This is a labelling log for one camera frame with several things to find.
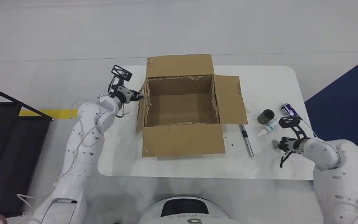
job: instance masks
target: black cup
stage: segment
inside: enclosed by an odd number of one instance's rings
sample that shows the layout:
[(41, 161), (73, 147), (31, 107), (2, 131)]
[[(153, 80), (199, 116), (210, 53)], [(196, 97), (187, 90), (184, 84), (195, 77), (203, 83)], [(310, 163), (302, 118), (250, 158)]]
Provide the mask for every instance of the black cup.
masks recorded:
[(272, 110), (266, 109), (257, 117), (257, 121), (260, 124), (267, 124), (274, 117), (275, 113)]

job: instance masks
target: yellow tape line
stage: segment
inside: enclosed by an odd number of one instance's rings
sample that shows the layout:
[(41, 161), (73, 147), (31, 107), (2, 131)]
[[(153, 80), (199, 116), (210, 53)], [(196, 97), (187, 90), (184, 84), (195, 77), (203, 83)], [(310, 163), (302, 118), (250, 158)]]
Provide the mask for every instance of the yellow tape line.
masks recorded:
[[(70, 109), (49, 109), (49, 110), (40, 110), (42, 113), (47, 114), (50, 117), (55, 119), (69, 119), (69, 111)], [(72, 110), (72, 117), (77, 117), (78, 109)], [(37, 113), (32, 112), (31, 110), (21, 110), (20, 116), (39, 116)]]

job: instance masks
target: blue mat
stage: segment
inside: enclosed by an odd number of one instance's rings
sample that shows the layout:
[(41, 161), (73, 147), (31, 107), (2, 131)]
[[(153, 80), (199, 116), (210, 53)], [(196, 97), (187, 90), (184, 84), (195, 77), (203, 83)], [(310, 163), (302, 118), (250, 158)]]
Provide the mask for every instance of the blue mat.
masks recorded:
[(358, 66), (305, 102), (319, 138), (358, 144)]

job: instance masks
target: floor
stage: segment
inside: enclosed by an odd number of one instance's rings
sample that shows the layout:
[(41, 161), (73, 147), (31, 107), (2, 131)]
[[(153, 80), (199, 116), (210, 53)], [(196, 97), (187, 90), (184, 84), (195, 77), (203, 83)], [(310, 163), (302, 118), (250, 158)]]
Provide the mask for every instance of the floor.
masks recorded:
[[(5, 0), (0, 90), (37, 109), (70, 108), (105, 93), (114, 64), (211, 53), (215, 65), (290, 66), (307, 100), (357, 65), (357, 6), (352, 0)], [(75, 122), (51, 124), (32, 195), (51, 189)], [(99, 173), (89, 186), (86, 223), (137, 223), (148, 206), (175, 194), (210, 199), (243, 223), (322, 223), (308, 181)]]

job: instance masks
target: box flap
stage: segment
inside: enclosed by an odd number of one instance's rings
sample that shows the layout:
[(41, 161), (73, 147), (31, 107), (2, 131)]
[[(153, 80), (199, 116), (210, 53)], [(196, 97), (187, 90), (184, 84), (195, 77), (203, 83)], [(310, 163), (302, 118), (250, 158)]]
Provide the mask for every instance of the box flap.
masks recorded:
[(142, 157), (225, 153), (221, 124), (143, 128)]
[[(145, 85), (147, 84), (147, 81), (144, 81), (143, 86), (141, 90), (143, 89), (144, 93), (146, 91)], [(138, 101), (138, 115), (136, 118), (136, 134), (139, 134), (139, 132), (144, 127), (144, 108), (145, 108), (145, 97), (143, 97), (141, 100)]]
[(166, 55), (147, 59), (147, 78), (214, 74), (210, 54)]
[(220, 122), (222, 124), (247, 124), (239, 77), (214, 75), (214, 85)]

